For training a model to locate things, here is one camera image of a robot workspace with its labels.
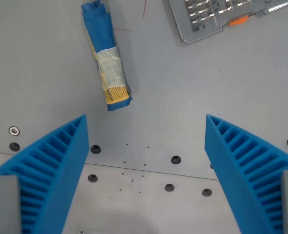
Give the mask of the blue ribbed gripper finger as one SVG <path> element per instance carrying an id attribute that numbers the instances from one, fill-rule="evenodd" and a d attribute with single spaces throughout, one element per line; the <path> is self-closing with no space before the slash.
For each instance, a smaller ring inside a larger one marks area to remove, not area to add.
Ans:
<path id="1" fill-rule="evenodd" d="M 89 149 L 82 115 L 0 166 L 0 176 L 19 181 L 22 233 L 62 233 Z"/>
<path id="2" fill-rule="evenodd" d="M 282 234 L 288 154 L 218 117 L 206 116 L 205 151 L 243 234 Z"/>

